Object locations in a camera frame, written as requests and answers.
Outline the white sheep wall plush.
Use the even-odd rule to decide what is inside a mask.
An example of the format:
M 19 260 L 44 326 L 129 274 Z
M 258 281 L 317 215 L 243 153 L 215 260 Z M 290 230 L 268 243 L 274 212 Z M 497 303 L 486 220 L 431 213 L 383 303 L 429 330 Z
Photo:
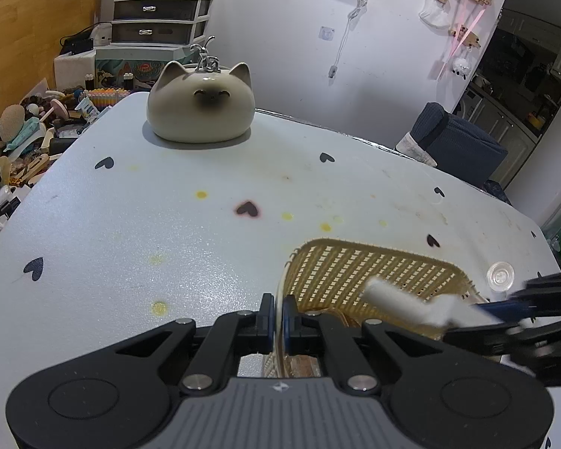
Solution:
M 471 65 L 466 58 L 457 57 L 453 60 L 452 72 L 455 75 L 462 77 L 464 80 L 466 80 L 470 71 L 471 71 Z

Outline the white plastic bracket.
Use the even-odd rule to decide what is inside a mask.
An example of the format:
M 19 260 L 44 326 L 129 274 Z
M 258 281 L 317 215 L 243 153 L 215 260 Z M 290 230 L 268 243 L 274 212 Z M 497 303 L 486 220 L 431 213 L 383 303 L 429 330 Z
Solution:
M 436 329 L 450 327 L 494 326 L 500 319 L 476 305 L 466 304 L 457 295 L 439 295 L 423 301 L 416 295 L 401 291 L 389 282 L 373 277 L 367 280 L 363 301 L 414 326 Z

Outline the pile of floor clutter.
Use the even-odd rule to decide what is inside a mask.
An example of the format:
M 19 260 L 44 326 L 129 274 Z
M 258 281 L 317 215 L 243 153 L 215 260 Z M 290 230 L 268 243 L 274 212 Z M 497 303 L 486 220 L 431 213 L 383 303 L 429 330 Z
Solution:
M 103 113 L 134 91 L 134 76 L 120 87 L 43 89 L 5 107 L 0 117 L 0 210 L 33 187 L 43 172 Z

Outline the grey plastic drawer unit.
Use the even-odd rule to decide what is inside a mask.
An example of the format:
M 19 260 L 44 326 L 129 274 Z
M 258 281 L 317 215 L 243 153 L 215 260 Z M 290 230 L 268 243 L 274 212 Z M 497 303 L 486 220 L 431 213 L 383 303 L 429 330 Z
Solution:
M 114 0 L 116 45 L 191 46 L 206 40 L 214 0 Z

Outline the white box beside drawers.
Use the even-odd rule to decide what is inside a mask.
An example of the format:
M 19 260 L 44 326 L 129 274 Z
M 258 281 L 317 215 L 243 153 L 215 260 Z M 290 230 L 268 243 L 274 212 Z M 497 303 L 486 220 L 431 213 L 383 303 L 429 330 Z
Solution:
M 59 90 L 85 84 L 87 74 L 95 72 L 96 51 L 65 54 L 53 60 L 55 86 Z

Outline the cream cat-shaped ceramic pot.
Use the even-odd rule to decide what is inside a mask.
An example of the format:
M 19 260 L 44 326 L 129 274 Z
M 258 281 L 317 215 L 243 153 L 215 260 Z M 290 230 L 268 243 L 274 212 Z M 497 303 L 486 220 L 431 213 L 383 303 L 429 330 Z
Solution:
M 148 94 L 147 119 L 160 138 L 205 144 L 236 139 L 249 130 L 255 98 L 247 64 L 206 72 L 171 61 Z

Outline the beige plastic woven basket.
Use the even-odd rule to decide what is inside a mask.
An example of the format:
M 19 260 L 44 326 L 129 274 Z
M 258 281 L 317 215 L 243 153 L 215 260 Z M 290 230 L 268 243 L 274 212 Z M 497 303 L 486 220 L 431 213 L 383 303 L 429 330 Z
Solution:
M 317 238 L 295 249 L 276 291 L 275 347 L 265 358 L 266 377 L 306 377 L 321 374 L 311 355 L 290 356 L 282 340 L 282 301 L 295 298 L 301 313 L 329 313 L 344 326 L 360 326 L 377 318 L 430 339 L 440 339 L 442 327 L 415 326 L 362 299 L 367 280 L 379 277 L 397 289 L 430 301 L 455 294 L 467 304 L 484 303 L 472 280 L 458 266 L 399 249 L 340 239 Z

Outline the white round plastic cap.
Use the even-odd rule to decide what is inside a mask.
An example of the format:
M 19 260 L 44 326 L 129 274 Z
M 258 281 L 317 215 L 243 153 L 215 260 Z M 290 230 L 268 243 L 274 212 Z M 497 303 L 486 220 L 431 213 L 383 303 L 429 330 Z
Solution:
M 515 271 L 511 263 L 497 262 L 487 271 L 487 285 L 495 292 L 507 292 L 513 287 Z

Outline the dark blue cushioned chair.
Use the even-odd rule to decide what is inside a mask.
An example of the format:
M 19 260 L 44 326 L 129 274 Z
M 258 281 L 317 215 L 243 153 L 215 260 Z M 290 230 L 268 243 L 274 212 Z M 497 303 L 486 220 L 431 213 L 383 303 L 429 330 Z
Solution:
M 482 187 L 508 155 L 487 132 L 448 113 L 439 103 L 426 104 L 410 136 L 438 169 L 474 187 Z

